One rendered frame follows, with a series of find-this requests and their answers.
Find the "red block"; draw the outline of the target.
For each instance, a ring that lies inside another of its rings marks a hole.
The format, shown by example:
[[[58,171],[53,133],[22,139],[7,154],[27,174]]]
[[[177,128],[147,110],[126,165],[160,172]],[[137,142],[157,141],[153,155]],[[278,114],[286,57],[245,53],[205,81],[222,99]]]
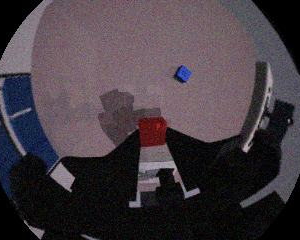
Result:
[[[163,117],[147,117],[138,119],[139,137],[141,137],[141,148],[165,145],[166,121]]]

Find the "blue toy brick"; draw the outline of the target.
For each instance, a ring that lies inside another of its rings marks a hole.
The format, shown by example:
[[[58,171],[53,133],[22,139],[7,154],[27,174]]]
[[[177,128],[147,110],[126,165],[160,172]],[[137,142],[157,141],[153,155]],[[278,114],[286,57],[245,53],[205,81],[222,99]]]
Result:
[[[189,79],[189,77],[191,76],[190,73],[193,72],[190,72],[189,69],[181,65],[181,67],[177,69],[177,73],[175,73],[174,77],[177,77],[177,79],[181,80],[182,83],[186,83],[187,79]]]

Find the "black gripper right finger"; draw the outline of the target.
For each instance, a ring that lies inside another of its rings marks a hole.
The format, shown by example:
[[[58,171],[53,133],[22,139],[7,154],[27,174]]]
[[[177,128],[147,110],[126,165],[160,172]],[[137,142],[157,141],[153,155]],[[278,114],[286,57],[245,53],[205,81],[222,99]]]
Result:
[[[166,127],[165,141],[181,175],[179,177],[185,184],[186,192],[197,189],[203,177],[213,168],[215,161],[226,152],[233,151],[237,145],[241,145],[242,136],[231,136],[229,139],[206,143]]]

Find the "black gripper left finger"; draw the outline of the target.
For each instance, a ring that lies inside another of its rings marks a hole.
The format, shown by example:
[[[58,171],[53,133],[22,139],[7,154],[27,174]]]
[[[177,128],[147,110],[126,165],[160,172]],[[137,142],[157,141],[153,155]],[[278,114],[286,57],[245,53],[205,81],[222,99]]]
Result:
[[[125,141],[105,157],[61,157],[61,164],[78,179],[114,184],[130,201],[137,201],[141,137],[135,129]]]

